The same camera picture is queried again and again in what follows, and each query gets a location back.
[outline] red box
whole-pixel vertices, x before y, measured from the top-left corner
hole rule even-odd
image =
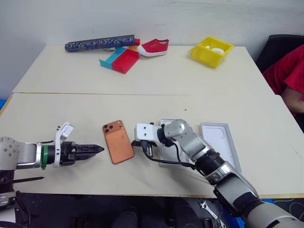
[[[137,51],[126,49],[112,63],[112,69],[125,74],[136,63],[138,59],[139,53]]]

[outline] white tray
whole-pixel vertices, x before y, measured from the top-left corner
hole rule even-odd
[[[224,160],[234,166],[239,173],[242,173],[228,123],[202,122],[200,133]]]
[[[170,124],[175,119],[162,118],[161,124]],[[228,123],[202,122],[200,126],[200,134],[203,138],[219,152],[221,157],[228,161],[239,173],[242,173],[242,167],[238,159],[238,153],[234,146],[232,135]],[[175,142],[179,148],[180,160],[182,162],[193,163],[187,155],[182,152],[178,142]],[[177,162],[176,149],[172,147],[161,148],[161,159]],[[160,166],[167,166],[170,164],[160,163]]]

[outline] green ring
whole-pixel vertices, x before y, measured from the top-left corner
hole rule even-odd
[[[47,145],[43,145],[43,159],[42,159],[42,165],[41,168],[42,170],[46,169],[47,166],[47,162],[48,162],[48,146]]]

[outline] yellow plastic container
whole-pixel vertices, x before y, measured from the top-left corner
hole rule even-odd
[[[233,48],[232,44],[226,43],[214,37],[207,37],[197,46],[190,50],[192,58],[202,62],[212,68],[217,68],[223,62],[225,56]],[[224,51],[223,54],[212,50],[213,48],[220,48]]]

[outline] smartphone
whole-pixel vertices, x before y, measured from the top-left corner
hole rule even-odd
[[[134,157],[133,148],[121,120],[105,124],[103,131],[113,164]]]

